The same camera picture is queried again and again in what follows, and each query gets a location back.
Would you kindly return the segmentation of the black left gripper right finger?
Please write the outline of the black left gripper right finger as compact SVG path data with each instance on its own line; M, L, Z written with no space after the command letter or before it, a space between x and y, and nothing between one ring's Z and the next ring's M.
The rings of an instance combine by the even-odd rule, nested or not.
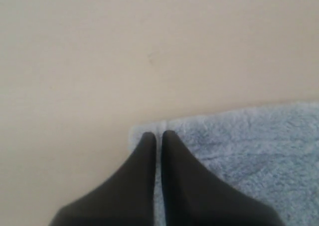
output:
M168 226L279 226L271 207L205 168L176 132L162 135L161 184Z

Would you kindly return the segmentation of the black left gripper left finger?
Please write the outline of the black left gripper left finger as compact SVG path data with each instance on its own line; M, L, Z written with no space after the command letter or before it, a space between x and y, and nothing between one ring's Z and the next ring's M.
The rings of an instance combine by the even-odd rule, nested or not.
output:
M152 226L157 141L142 135L122 166L102 185L61 208L52 226Z

